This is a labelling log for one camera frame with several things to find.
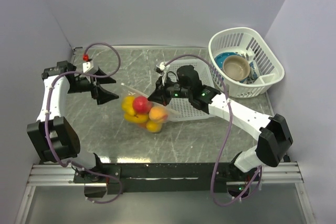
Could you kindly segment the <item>orange fake peach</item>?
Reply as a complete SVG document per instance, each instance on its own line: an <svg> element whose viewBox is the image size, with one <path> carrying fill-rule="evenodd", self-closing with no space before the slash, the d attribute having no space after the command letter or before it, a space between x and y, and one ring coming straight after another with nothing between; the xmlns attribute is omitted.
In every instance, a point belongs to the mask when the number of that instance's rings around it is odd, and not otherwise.
<svg viewBox="0 0 336 224"><path fill-rule="evenodd" d="M164 123L168 118L166 109L162 106L154 106L149 111L149 119L156 123Z"/></svg>

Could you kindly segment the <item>red fake apple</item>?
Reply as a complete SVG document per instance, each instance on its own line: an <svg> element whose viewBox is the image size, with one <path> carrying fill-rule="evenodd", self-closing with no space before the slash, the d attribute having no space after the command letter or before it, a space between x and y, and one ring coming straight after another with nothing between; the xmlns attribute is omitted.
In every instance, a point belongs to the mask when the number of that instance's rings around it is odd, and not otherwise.
<svg viewBox="0 0 336 224"><path fill-rule="evenodd" d="M138 96L133 101L133 108L136 114L147 114L153 107L153 104L144 96Z"/></svg>

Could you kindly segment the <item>polka dot zip bag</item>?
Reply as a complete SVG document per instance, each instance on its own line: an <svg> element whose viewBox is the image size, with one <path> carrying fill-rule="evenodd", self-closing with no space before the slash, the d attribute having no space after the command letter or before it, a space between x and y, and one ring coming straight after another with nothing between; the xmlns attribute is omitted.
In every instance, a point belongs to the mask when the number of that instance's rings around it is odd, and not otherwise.
<svg viewBox="0 0 336 224"><path fill-rule="evenodd" d="M164 123L181 115L169 106L149 101L146 94L125 83L121 83L121 87L123 91L121 109L124 119L148 132L160 132Z"/></svg>

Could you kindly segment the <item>yellow fake lemon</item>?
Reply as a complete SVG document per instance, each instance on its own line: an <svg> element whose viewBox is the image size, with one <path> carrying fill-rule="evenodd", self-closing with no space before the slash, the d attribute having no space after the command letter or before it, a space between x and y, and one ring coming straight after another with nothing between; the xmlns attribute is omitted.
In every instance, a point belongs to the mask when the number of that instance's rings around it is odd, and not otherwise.
<svg viewBox="0 0 336 224"><path fill-rule="evenodd" d="M136 115L136 112L133 108L134 99L135 99L134 96L126 96L123 98L122 103L121 103L122 110L130 116Z"/></svg>

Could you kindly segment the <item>yellow fake banana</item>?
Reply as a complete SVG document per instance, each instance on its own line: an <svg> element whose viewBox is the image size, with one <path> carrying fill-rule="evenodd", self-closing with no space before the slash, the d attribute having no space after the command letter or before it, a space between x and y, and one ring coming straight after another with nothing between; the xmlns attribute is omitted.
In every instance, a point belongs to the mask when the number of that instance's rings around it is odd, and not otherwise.
<svg viewBox="0 0 336 224"><path fill-rule="evenodd" d="M131 123L142 124L146 123L149 120L149 116L147 114L129 115L125 113L124 119Z"/></svg>

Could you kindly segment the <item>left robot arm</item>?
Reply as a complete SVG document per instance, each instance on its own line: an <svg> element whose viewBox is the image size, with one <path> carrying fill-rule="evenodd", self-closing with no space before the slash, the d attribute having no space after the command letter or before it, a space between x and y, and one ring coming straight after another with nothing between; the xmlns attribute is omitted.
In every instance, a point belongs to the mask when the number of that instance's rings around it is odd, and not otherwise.
<svg viewBox="0 0 336 224"><path fill-rule="evenodd" d="M42 108L35 123L27 125L27 134L41 162L62 162L81 164L86 169L85 176L98 183L104 177L100 158L95 153L84 151L80 147L77 133L66 120L66 96L69 93L90 92L98 105L118 99L118 95L105 90L102 85L116 81L107 77L100 68L89 61L83 64L82 77L76 73L76 66L68 61L58 62L56 66L46 68L41 77L45 92Z"/></svg>

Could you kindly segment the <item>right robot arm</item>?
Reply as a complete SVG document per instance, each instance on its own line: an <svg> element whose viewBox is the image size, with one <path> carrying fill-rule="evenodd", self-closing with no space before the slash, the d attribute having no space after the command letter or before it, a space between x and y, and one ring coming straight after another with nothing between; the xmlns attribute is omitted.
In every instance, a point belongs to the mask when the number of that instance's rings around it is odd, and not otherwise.
<svg viewBox="0 0 336 224"><path fill-rule="evenodd" d="M193 108L232 122L257 141L254 147L233 159L229 169L233 180L242 181L251 169L260 165L277 167L291 147L292 136L282 115L261 114L227 98L219 90L202 84L191 65L178 68L176 81L168 77L169 70L164 63L156 72L160 77L149 101L167 106L172 99L186 99Z"/></svg>

